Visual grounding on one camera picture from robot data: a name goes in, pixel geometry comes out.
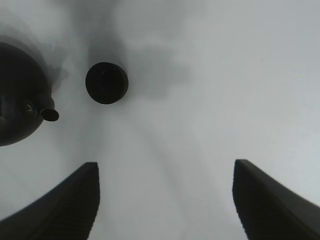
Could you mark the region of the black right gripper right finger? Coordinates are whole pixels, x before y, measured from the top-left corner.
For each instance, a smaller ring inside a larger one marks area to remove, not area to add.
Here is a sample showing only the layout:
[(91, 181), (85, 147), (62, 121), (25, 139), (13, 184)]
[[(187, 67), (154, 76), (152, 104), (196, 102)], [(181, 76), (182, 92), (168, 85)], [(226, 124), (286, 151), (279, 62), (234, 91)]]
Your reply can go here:
[(234, 163), (232, 197), (249, 240), (318, 240), (320, 208), (246, 159)]

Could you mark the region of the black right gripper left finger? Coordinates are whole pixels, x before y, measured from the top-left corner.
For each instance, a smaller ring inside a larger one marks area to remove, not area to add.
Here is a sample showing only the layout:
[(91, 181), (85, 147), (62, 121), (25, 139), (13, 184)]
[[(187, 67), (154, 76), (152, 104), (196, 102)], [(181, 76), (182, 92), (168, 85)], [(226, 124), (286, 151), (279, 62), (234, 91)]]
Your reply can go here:
[(100, 205), (97, 162), (86, 162), (45, 195), (0, 222), (2, 240), (87, 240)]

